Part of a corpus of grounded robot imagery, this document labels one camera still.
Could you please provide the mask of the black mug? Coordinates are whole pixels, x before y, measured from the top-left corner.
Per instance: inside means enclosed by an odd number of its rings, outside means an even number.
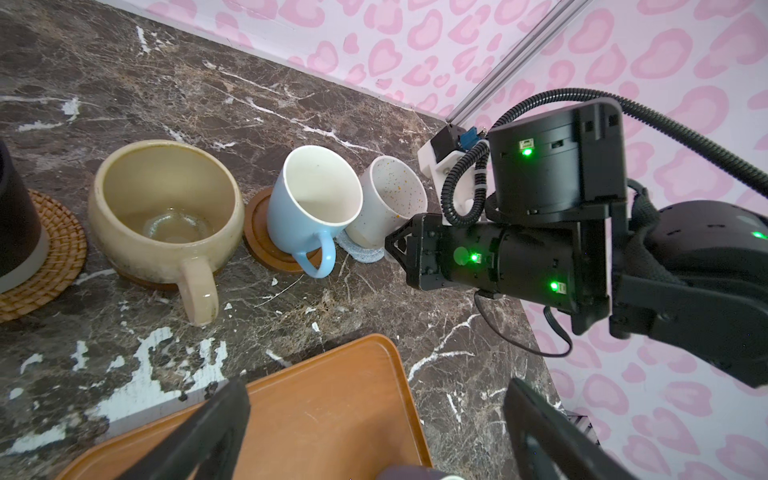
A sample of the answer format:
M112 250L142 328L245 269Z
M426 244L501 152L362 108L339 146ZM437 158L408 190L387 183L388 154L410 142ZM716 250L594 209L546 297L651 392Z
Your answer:
M31 194L1 142L1 292L34 276L46 261L49 246Z

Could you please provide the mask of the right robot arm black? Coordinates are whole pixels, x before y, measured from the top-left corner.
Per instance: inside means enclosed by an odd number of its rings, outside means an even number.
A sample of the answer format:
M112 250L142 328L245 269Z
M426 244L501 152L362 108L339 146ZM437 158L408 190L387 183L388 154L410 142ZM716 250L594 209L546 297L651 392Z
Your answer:
M760 195L767 176L630 99L583 88L531 96L457 161L440 213L389 234L407 283L471 287L556 312L570 341L605 322L681 348L749 387L767 382L767 219L714 200L656 208L628 178L623 120L677 141Z

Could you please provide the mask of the brown coaster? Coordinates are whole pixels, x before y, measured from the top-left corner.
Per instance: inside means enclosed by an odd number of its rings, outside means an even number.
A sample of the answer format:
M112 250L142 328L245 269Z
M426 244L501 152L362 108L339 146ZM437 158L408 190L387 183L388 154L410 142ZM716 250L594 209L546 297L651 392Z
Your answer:
M286 214L287 217L279 217L275 227L281 245L287 243L289 252L281 250L273 242L268 230L272 193L272 187L263 189L246 205L243 235L251 255L270 270L301 274L305 270L293 255L296 250L305 256L314 269L319 270L323 264L324 252L322 240L317 234L326 229L328 223L314 218L291 197L281 183L278 183L276 212Z
M141 278L137 278L135 276L132 276L128 274L127 272L123 272L119 269L115 269L116 273L121 276L122 278L135 283L139 286L142 286L147 289L152 290L161 290L161 291L178 291L178 285L176 283L157 283L157 282L151 282L147 281Z

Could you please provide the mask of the grey round coaster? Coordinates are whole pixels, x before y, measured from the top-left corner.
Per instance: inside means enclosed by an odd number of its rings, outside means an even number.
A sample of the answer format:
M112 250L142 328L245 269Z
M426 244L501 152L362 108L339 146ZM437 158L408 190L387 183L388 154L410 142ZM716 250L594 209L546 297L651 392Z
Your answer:
M335 237L335 242L359 263L372 264L382 260L385 256L385 250L383 248L362 247L351 240L345 230L342 230Z

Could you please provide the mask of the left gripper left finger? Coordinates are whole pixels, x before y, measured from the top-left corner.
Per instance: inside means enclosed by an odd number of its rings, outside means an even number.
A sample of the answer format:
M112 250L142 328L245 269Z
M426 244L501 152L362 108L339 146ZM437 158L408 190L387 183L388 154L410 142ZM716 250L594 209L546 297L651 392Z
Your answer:
M250 415L245 384L229 382L122 479L231 479Z

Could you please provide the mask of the white mug blue handle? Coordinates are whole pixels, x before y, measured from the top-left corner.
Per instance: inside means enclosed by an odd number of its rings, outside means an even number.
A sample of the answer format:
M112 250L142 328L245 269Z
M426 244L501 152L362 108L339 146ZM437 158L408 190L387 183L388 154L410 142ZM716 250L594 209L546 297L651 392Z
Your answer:
M285 159L270 195L268 234L312 278L330 275L336 261L334 239L360 214L361 182L334 151L305 145Z

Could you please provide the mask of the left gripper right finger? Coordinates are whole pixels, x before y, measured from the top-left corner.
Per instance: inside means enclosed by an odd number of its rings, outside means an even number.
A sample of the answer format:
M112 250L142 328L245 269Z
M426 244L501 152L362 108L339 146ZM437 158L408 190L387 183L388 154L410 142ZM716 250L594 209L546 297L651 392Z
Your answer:
M510 380L503 414L522 479L631 479L523 380Z

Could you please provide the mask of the white mug purple handle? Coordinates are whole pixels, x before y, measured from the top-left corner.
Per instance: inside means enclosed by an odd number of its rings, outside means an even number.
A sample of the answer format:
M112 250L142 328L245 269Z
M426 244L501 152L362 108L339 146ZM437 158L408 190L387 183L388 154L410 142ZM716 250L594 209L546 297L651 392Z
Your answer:
M427 211L428 198L421 180L395 157L377 157L360 176L360 183L363 206L345 232L365 249L382 248L387 235Z

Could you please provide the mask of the cream yellow mug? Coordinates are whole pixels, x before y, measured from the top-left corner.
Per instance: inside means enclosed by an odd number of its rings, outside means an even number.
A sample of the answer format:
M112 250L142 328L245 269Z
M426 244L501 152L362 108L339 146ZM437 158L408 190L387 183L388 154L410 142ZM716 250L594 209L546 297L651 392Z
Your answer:
M188 320L219 313L215 275L236 252L245 207L231 172L214 156L170 140L111 153L88 199L95 244L114 269L176 283Z

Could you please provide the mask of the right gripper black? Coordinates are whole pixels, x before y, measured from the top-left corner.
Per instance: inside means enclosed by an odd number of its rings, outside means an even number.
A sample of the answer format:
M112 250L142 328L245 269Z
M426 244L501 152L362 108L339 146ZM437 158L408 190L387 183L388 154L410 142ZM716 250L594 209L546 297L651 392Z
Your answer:
M622 109L611 98L492 128L484 220L417 214L385 240L409 286L472 287L567 314L576 334L611 311L612 220L626 219Z

